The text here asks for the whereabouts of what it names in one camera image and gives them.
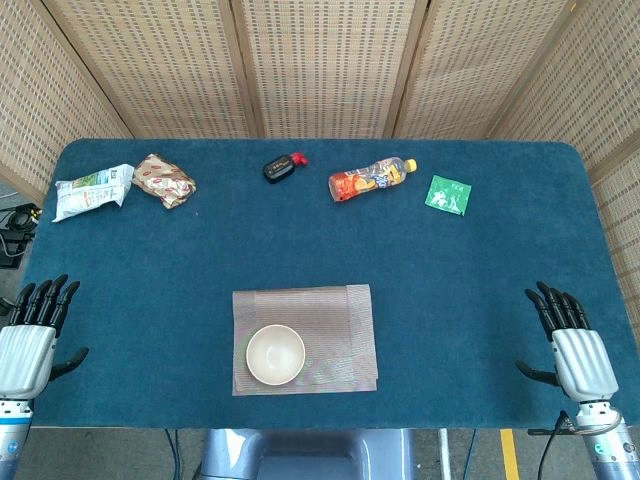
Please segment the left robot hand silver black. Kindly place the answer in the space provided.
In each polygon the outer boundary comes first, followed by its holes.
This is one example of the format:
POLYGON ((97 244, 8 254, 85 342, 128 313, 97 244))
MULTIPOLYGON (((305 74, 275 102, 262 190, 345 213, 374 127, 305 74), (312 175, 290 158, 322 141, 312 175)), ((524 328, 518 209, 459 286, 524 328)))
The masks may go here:
POLYGON ((82 347, 68 360, 54 357, 72 298, 80 287, 63 274, 37 285, 27 284, 18 294, 8 323, 1 328, 1 399, 26 402, 47 385, 74 371, 89 353, 82 347))

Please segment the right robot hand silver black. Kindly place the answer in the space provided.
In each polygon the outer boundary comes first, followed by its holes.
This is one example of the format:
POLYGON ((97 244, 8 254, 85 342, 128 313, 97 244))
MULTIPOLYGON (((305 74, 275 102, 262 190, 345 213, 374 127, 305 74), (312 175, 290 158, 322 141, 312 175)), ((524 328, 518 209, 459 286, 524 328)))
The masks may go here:
POLYGON ((571 294, 538 281, 525 294, 538 314, 554 357, 554 370, 542 371, 515 362, 527 378, 559 387, 573 401, 605 402, 619 390, 608 351, 588 320, 582 304, 571 294))

